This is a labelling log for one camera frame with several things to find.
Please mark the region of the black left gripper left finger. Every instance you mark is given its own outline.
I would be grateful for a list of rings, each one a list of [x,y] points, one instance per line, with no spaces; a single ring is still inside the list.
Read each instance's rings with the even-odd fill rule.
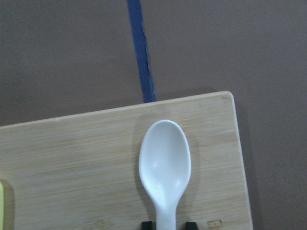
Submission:
[[[144,221],[141,223],[141,230],[153,230],[152,221]]]

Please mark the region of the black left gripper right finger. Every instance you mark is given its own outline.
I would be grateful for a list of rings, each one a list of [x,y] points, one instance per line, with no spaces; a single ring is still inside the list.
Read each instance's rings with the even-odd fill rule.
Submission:
[[[185,230],[198,230],[198,225],[196,222],[186,222]]]

